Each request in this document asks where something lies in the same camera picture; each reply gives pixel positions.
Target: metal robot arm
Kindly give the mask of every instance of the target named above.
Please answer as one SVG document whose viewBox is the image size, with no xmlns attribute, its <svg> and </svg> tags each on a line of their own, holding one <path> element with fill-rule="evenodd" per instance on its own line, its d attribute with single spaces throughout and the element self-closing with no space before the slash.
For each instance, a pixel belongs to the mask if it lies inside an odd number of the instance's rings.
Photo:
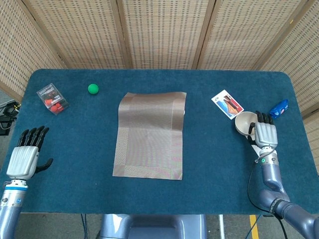
<svg viewBox="0 0 319 239">
<path fill-rule="evenodd" d="M 271 116 L 256 112 L 258 122 L 251 123 L 249 132 L 255 128 L 255 143 L 262 150 L 258 160 L 261 161 L 264 184 L 269 189 L 259 192 L 259 205 L 270 213 L 284 219 L 304 238 L 319 239 L 319 218 L 306 212 L 302 207 L 291 203 L 281 181 L 277 152 L 277 131 Z"/>
<path fill-rule="evenodd" d="M 12 239 L 28 186 L 26 181 L 35 173 L 50 167 L 53 159 L 45 165 L 36 166 L 45 134 L 49 128 L 25 130 L 13 149 L 6 174 L 12 179 L 6 183 L 0 201 L 0 239 Z"/>
</svg>

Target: playing card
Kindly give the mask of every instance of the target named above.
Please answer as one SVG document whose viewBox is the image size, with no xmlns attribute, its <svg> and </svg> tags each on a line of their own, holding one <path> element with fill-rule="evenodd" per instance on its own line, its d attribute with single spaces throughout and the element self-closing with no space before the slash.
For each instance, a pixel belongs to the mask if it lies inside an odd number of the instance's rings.
<svg viewBox="0 0 319 239">
<path fill-rule="evenodd" d="M 236 117 L 244 108 L 226 91 L 223 90 L 211 100 L 227 115 L 231 120 Z"/>
</svg>

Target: green ball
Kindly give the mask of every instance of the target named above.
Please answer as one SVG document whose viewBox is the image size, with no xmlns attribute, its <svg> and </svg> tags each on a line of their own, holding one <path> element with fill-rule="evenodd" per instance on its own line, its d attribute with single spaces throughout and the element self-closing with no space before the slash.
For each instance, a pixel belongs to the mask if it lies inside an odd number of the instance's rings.
<svg viewBox="0 0 319 239">
<path fill-rule="evenodd" d="M 89 85 L 89 87 L 88 87 L 88 91 L 89 91 L 90 94 L 95 95 L 95 94 L 98 93 L 99 87 L 98 87 L 97 84 L 91 84 L 91 85 Z"/>
</svg>

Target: blue felt tablecloth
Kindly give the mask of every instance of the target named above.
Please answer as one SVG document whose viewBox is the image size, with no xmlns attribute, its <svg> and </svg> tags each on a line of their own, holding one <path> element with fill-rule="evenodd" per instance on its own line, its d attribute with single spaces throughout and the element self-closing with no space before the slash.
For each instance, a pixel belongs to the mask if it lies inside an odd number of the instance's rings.
<svg viewBox="0 0 319 239">
<path fill-rule="evenodd" d="M 55 116 L 36 92 L 49 83 L 70 103 Z M 96 83 L 97 95 L 87 87 Z M 38 164 L 52 166 L 28 181 L 24 212 L 253 214 L 246 190 L 256 154 L 211 101 L 226 89 L 246 111 L 290 108 L 275 121 L 284 187 L 291 200 L 318 213 L 319 181 L 289 77 L 280 72 L 186 70 L 38 70 L 30 78 L 4 170 L 26 128 L 50 127 Z M 127 92 L 187 92 L 181 181 L 112 177 L 118 107 Z M 260 167 L 252 195 L 262 184 Z"/>
</svg>

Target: perforated panel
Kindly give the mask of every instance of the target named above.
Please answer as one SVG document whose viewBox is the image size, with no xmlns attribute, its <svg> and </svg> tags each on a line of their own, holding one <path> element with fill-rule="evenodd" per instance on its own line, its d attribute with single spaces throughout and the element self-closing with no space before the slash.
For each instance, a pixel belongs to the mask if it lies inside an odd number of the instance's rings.
<svg viewBox="0 0 319 239">
<path fill-rule="evenodd" d="M 319 102 L 319 1 L 314 3 L 262 69 L 283 71 L 291 77 L 301 111 Z"/>
<path fill-rule="evenodd" d="M 124 68 L 111 0 L 28 0 L 71 68 Z"/>
<path fill-rule="evenodd" d="M 208 0 L 124 0 L 135 68 L 190 69 Z"/>
<path fill-rule="evenodd" d="M 314 120 L 306 123 L 305 128 L 317 172 L 319 174 L 319 114 L 317 114 L 317 117 Z"/>
<path fill-rule="evenodd" d="M 31 73 L 63 68 L 15 0 L 0 1 L 0 81 L 20 100 Z"/>
<path fill-rule="evenodd" d="M 199 68 L 250 70 L 299 2 L 222 0 Z"/>
</svg>

